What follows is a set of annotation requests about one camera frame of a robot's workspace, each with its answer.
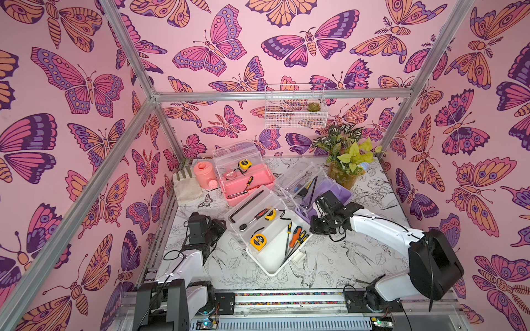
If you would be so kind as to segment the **purple toolbox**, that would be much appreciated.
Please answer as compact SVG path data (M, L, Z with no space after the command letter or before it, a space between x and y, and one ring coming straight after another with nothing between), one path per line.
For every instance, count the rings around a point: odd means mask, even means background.
M311 185L315 176L318 176L316 190L310 208L306 208L306 203L311 194ZM313 209L313 202L316 198L331 190L335 196L346 205L353 196L350 190L339 185L335 180L327 176L324 169L313 163L311 160L302 158L291 165L275 181L275 188L278 194L286 201L289 208L294 208L295 212L306 223L311 222L311 217L316 215Z

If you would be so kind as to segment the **white clear toolbox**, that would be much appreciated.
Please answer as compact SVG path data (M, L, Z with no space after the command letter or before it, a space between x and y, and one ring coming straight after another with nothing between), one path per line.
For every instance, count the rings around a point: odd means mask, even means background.
M232 224L229 216L260 190L264 190L264 192L237 214L234 217L236 223ZM267 221L265 215L254 221L245 231L239 230L243 223L250 221L265 208L276 209L277 215L273 221ZM299 261L305 257L302 249L312 236L309 224L294 210L289 209L279 196L265 186L259 187L254 193L249 194L239 204L231 208L225 214L225 219L228 222L230 233L243 246L247 255L270 277L276 276L288 263ZM293 248L289 248L289 241L298 226L302 227L300 238ZM267 238L267 244L260 252L250 244L254 234L263 234Z

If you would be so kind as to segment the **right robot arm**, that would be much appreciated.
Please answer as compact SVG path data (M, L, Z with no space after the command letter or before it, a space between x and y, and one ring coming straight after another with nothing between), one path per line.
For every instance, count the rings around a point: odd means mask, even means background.
M344 205L332 191L312 203L313 234L333 235L340 230L365 234L408 258L409 267L396 274L376 278L365 288L367 307L378 312L386 304L414 295L438 301L465 274L446 236L439 230L427 232L409 228L378 216L360 204Z

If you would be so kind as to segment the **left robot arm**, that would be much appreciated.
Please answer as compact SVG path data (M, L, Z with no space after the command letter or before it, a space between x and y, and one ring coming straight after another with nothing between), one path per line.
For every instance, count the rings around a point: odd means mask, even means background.
M226 231L224 220L194 212L186 222L188 234L175 259L157 280L137 291L134 330L188 330L192 318L215 299L211 285L193 283Z

